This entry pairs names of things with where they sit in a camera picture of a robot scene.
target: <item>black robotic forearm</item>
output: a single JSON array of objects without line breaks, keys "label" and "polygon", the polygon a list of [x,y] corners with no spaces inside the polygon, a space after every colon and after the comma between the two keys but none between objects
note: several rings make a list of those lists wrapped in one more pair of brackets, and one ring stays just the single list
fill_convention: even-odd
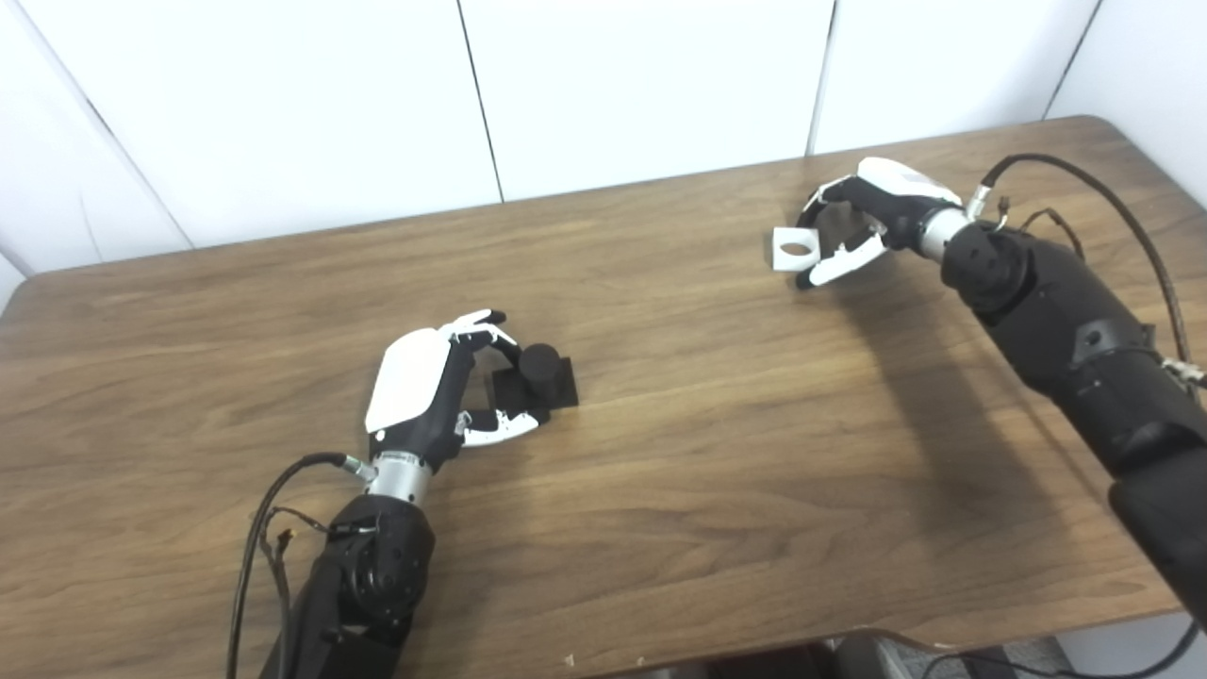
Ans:
[{"label": "black robotic forearm", "polygon": [[1112,509],[1207,627],[1207,415],[1161,369],[1151,327],[1061,245],[981,222],[944,247],[943,281],[1085,440]]}]

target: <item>robotic hand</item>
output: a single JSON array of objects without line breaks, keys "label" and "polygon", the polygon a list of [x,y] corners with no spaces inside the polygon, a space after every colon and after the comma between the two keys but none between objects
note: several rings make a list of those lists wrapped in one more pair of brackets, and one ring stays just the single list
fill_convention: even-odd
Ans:
[{"label": "robotic hand", "polygon": [[365,492],[326,527],[326,546],[262,679],[393,675],[436,546],[420,509],[428,481],[462,447],[507,441],[549,421],[543,409],[461,409],[476,352],[491,347],[517,369],[521,363],[515,339],[498,328],[505,318],[484,309],[415,329],[386,350],[365,416],[371,462],[344,463],[366,481]]},{"label": "robotic hand", "polygon": [[[823,253],[822,238],[815,227],[817,217],[828,205],[844,201],[875,221],[833,252]],[[851,273],[890,248],[910,247],[927,253],[920,250],[919,224],[928,223],[932,230],[958,229],[969,221],[963,216],[960,197],[946,186],[896,160],[864,158],[855,174],[817,188],[795,227],[774,230],[772,267],[799,271],[797,287],[807,289]],[[789,244],[803,245],[810,253],[791,254],[783,250]]]},{"label": "robotic hand", "polygon": [[[817,189],[798,228],[776,229],[774,265],[799,271],[797,286],[805,289],[887,248],[908,247],[938,262],[944,285],[960,293],[1010,368],[1063,412],[1112,475],[1115,515],[1191,616],[1207,627],[1207,416],[1164,370],[1153,326],[1136,320],[1073,251],[1004,228],[1004,218],[978,221],[997,176],[1020,159],[1077,175],[1138,228],[1109,189],[1060,158],[1004,158],[966,209],[951,191],[910,168],[867,158],[853,175]],[[823,256],[811,227],[839,200],[875,221],[865,241]],[[791,256],[781,251],[782,242],[811,244],[814,251]]]}]

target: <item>black cable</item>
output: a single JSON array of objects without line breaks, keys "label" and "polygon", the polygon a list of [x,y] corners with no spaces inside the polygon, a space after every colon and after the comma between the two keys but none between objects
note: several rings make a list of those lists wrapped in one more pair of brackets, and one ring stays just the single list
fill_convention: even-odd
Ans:
[{"label": "black cable", "polygon": [[1190,622],[1190,627],[1186,628],[1185,633],[1182,634],[1182,638],[1178,639],[1178,643],[1173,646],[1173,649],[1168,654],[1165,655],[1165,657],[1162,657],[1161,660],[1159,660],[1159,661],[1154,662],[1153,665],[1145,667],[1144,669],[1139,669],[1139,671],[1136,671],[1136,672],[1127,672],[1125,674],[1084,674],[1081,672],[1074,672],[1072,669],[1054,669],[1054,671],[1036,669],[1034,667],[1027,667],[1026,665],[1019,665],[1016,662],[1010,662],[1008,660],[999,660],[999,658],[996,658],[996,657],[986,657],[986,656],[980,656],[980,655],[976,655],[976,654],[967,652],[967,654],[947,654],[947,655],[940,655],[940,656],[935,657],[934,660],[932,660],[926,666],[926,669],[922,671],[922,678],[921,679],[931,679],[931,673],[934,672],[934,668],[938,667],[943,662],[946,662],[949,660],[963,660],[963,658],[975,660],[978,662],[987,662],[987,663],[991,663],[991,665],[1002,665],[1002,666],[1009,667],[1010,669],[1015,669],[1018,672],[1026,672],[1027,674],[1034,674],[1036,677],[1046,677],[1048,679],[1057,679],[1057,678],[1065,678],[1065,679],[1149,679],[1150,677],[1153,677],[1155,674],[1165,672],[1166,669],[1168,669],[1170,667],[1172,667],[1173,663],[1176,663],[1179,660],[1182,660],[1182,657],[1186,655],[1186,651],[1190,650],[1190,646],[1194,645],[1195,637],[1197,637],[1197,636],[1199,636],[1199,626],[1195,625],[1194,621],[1191,621]]},{"label": "black cable", "polygon": [[[985,174],[985,178],[981,180],[981,186],[992,188],[993,185],[997,183],[998,177],[1002,176],[1002,172],[1019,160],[1046,163],[1072,174],[1084,181],[1090,188],[1097,191],[1103,198],[1107,199],[1107,201],[1110,203],[1115,211],[1119,212],[1119,216],[1124,218],[1124,222],[1127,223],[1127,228],[1131,229],[1132,235],[1136,236],[1139,246],[1144,250],[1144,254],[1148,256],[1149,263],[1153,264],[1153,271],[1156,274],[1158,283],[1161,286],[1161,294],[1165,297],[1165,305],[1170,311],[1170,323],[1173,326],[1173,343],[1178,349],[1178,358],[1185,363],[1193,363],[1190,361],[1190,344],[1186,341],[1186,327],[1185,322],[1182,320],[1182,309],[1178,306],[1178,295],[1173,289],[1173,280],[1170,277],[1170,271],[1165,268],[1165,262],[1161,261],[1161,254],[1156,251],[1156,246],[1153,245],[1153,239],[1148,236],[1148,232],[1145,232],[1144,227],[1141,226],[1136,215],[1132,213],[1119,195],[1115,195],[1114,191],[1112,191],[1096,176],[1068,160],[1057,158],[1056,156],[1049,156],[1046,153],[1015,153],[1013,156],[1007,156],[998,160],[998,163]],[[1197,403],[1197,392],[1194,390],[1190,392],[1191,398],[1194,398]]]},{"label": "black cable", "polygon": [[256,509],[256,514],[251,520],[251,529],[247,532],[247,543],[243,550],[243,563],[239,567],[239,581],[235,584],[234,589],[234,607],[231,611],[231,639],[227,644],[227,679],[235,679],[239,672],[239,637],[243,631],[243,609],[247,599],[247,584],[251,579],[251,562],[256,556],[256,545],[260,540],[261,533],[264,531],[264,521],[268,516],[269,508],[276,494],[280,493],[281,487],[293,478],[295,474],[302,472],[308,467],[316,467],[320,464],[330,464],[333,467],[343,467],[348,456],[344,453],[310,453],[304,456],[302,460],[285,468],[285,472],[276,478],[276,481],[268,487],[268,492],[264,493],[264,499],[261,501],[260,508]]},{"label": "black cable", "polygon": [[1065,234],[1068,235],[1068,241],[1071,245],[1073,245],[1073,251],[1077,252],[1077,258],[1084,262],[1085,250],[1081,247],[1081,239],[1077,236],[1077,232],[1073,230],[1073,227],[1067,221],[1065,221],[1065,217],[1060,216],[1060,212],[1057,212],[1053,207],[1044,207],[1038,212],[1027,217],[1027,221],[1022,222],[1022,226],[1019,227],[1019,232],[1026,233],[1027,228],[1031,226],[1031,222],[1036,221],[1037,218],[1044,215],[1051,217],[1051,219],[1056,223],[1056,226],[1061,227]]}]

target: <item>wood grain surface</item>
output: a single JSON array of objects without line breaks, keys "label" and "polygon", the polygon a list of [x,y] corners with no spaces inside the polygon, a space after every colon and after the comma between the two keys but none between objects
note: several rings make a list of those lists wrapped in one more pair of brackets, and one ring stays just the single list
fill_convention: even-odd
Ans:
[{"label": "wood grain surface", "polygon": [[[1173,609],[1107,476],[934,264],[794,293],[765,263],[764,234],[863,156],[967,194],[1019,151],[1115,187],[1207,335],[1207,217],[1095,118],[34,277],[0,320],[0,674],[220,675],[266,487],[302,453],[363,455],[385,347],[482,306],[572,357],[582,406],[433,480],[400,677],[588,677],[851,631],[967,648]],[[1172,352],[1106,201],[1043,165],[998,187],[1015,218],[1056,206]],[[326,519],[356,492],[316,470],[282,498]],[[296,586],[317,544],[296,542]],[[276,626],[257,564],[249,674]]]}]

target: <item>black cylinder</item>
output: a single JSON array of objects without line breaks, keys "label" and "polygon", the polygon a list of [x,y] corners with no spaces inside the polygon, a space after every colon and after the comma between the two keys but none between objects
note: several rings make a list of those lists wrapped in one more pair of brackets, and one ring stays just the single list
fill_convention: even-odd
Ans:
[{"label": "black cylinder", "polygon": [[531,345],[520,355],[520,375],[525,386],[546,402],[555,402],[561,392],[561,357],[548,345]]}]

